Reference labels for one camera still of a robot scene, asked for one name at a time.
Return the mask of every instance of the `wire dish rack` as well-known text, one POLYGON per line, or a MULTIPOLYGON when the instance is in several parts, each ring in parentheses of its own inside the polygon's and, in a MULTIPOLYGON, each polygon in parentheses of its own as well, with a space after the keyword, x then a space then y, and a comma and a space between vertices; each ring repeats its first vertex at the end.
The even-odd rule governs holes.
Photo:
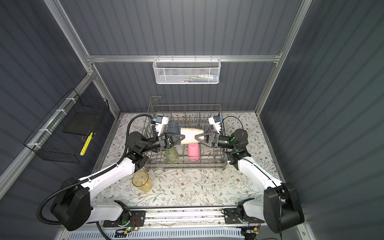
MULTIPOLYGON (((208 122, 208 118, 219 114, 222 116, 220 104, 154 104, 160 96, 151 97, 148 107, 148 114, 152 117, 165 116, 169 118, 169 122, 177 122, 179 127, 191 127, 204 130, 204 132, 212 131, 212 127, 208 122)), ((144 135, 151 137, 151 124, 148 120, 144 123, 144 135)), ((148 152, 149 160, 144 166, 145 169, 225 169, 227 160, 221 148, 207 147, 203 144, 200 146, 200 159, 191 160, 188 158, 188 145, 176 145, 175 148, 180 156, 177 163, 171 164, 166 161, 164 151, 148 152)))

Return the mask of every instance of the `black wire basket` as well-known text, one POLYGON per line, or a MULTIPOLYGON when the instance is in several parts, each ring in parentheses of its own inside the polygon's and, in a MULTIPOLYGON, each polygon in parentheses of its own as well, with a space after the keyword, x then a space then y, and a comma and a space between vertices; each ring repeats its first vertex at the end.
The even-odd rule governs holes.
POLYGON ((43 160, 80 163, 108 111, 106 99, 76 95, 24 145, 43 160))

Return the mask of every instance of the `yellow marker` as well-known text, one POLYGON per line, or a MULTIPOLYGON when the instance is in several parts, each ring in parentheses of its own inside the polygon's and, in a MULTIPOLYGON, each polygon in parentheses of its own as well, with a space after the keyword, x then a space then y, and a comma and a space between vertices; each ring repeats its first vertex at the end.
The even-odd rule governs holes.
POLYGON ((93 137, 93 133, 91 132, 91 134, 87 138, 87 141, 85 141, 85 143, 84 143, 84 147, 80 152, 80 156, 83 156, 85 154, 85 151, 87 151, 88 145, 89 145, 92 137, 93 137))

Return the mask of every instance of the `black mounting plate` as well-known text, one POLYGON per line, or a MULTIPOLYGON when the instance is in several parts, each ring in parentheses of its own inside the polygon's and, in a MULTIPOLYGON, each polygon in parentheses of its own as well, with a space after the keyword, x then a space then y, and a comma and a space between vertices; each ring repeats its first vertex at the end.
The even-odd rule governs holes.
POLYGON ((239 223, 246 223, 246 224, 248 224, 248 222, 250 224, 252 224, 252 223, 256 223, 256 224, 257 223, 264 223, 263 220, 258 219, 258 218, 257 218, 257 220, 255 220, 253 217, 250 218, 249 221, 248 220, 241 221, 239 219, 239 217, 238 217, 237 208, 234 208, 234 207, 228 208, 228 209, 223 209, 223 210, 224 210, 225 213, 227 213, 227 215, 224 216, 225 224, 239 224, 239 223))
MULTIPOLYGON (((135 227, 142 227, 144 226, 144 220, 145 220, 145 211, 130 211, 131 216, 134 218, 137 218, 139 220, 139 224, 137 223, 137 220, 135 220, 135 227)), ((121 224, 119 221, 108 221, 105 220, 103 223, 103 227, 119 227, 118 225, 121 224)), ((133 221, 130 221, 126 227, 133 227, 133 221)))

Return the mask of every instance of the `table surface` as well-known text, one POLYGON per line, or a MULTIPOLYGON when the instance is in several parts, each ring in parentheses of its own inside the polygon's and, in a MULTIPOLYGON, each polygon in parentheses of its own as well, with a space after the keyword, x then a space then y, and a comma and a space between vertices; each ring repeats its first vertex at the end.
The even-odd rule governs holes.
MULTIPOLYGON (((106 167, 120 159, 124 151, 126 129, 129 121, 137 114, 124 114, 116 135, 104 160, 106 167)), ((264 135, 255 113, 223 113, 223 117, 236 116, 248 132, 248 152, 272 176, 279 178, 271 159, 264 135)), ((235 118, 225 120, 227 134, 240 128, 235 118)), ((131 125, 132 131, 142 132, 144 120, 137 119, 131 125)), ((222 169, 168 169, 149 170, 153 184, 152 191, 143 193, 132 185, 133 174, 101 191, 95 198, 97 202, 121 200, 127 206, 207 206, 236 205, 239 200, 253 197, 261 199, 262 192, 232 165, 222 169)))

